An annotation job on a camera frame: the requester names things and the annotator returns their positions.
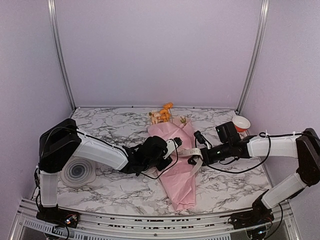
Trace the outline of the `cream printed ribbon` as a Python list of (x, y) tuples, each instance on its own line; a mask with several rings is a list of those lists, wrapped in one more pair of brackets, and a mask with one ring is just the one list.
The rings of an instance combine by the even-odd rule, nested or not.
[(189, 173), (188, 179), (193, 177), (203, 165), (203, 156), (199, 148), (182, 149), (178, 151), (179, 157), (189, 157), (190, 159), (196, 159), (195, 165)]

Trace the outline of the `peach fake flower stem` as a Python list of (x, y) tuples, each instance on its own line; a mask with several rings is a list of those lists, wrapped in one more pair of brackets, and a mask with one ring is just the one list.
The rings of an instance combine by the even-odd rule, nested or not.
[(158, 111), (152, 110), (152, 111), (150, 111), (150, 112), (148, 113), (148, 115), (149, 115), (149, 118), (150, 118), (150, 120), (151, 120), (151, 124), (152, 124), (152, 125), (156, 125), (156, 124), (162, 122), (162, 120), (161, 120), (161, 114), (160, 114)]

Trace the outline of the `pink wrapping paper sheet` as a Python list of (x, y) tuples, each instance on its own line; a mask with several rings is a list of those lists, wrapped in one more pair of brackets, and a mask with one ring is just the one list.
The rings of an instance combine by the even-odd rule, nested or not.
[[(190, 150), (195, 146), (194, 126), (190, 120), (181, 123), (179, 119), (173, 122), (163, 122), (148, 127), (148, 134), (161, 137), (164, 140), (176, 137), (182, 140), (178, 150)], [(172, 156), (171, 168), (159, 178), (175, 211), (190, 209), (196, 205), (196, 172), (188, 163), (187, 156)]]

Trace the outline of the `orange fake flower stem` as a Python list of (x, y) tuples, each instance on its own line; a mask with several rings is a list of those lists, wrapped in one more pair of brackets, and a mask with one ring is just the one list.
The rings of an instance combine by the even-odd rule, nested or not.
[(160, 119), (163, 122), (169, 122), (171, 119), (171, 108), (173, 107), (173, 103), (172, 102), (168, 102), (166, 104), (163, 105), (162, 109), (159, 111), (160, 113)]

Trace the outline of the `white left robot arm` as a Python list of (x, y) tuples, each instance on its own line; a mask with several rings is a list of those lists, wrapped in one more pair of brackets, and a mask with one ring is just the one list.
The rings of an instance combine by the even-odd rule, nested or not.
[(63, 219), (58, 208), (58, 174), (71, 159), (83, 159), (107, 165), (124, 174), (140, 175), (150, 168), (166, 171), (177, 144), (173, 139), (148, 137), (134, 147), (117, 146), (80, 130), (67, 118), (39, 138), (39, 191), (44, 215), (53, 223)]

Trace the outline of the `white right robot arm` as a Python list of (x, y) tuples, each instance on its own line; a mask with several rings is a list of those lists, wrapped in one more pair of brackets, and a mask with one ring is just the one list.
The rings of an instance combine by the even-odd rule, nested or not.
[(248, 135), (241, 138), (231, 121), (217, 126), (220, 145), (201, 148), (201, 157), (205, 166), (227, 158), (250, 159), (269, 157), (287, 157), (298, 160), (297, 170), (282, 182), (265, 192), (248, 212), (247, 219), (258, 224), (267, 216), (267, 209), (291, 197), (305, 188), (320, 181), (320, 138), (313, 128), (302, 132), (270, 135)]

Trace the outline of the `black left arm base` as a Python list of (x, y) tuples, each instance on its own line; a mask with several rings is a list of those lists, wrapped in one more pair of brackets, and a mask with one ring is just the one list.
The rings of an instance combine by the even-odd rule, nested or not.
[(55, 207), (43, 207), (40, 205), (36, 218), (48, 223), (59, 224), (61, 226), (66, 225), (75, 229), (79, 223), (80, 213), (59, 208), (58, 205)]

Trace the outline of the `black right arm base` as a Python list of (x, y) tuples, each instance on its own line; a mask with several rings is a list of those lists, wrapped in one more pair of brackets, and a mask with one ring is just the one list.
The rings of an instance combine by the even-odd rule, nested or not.
[(275, 217), (272, 210), (263, 204), (262, 197), (263, 195), (260, 195), (252, 203), (251, 210), (232, 213), (229, 216), (228, 223), (232, 224), (235, 230), (271, 223)]

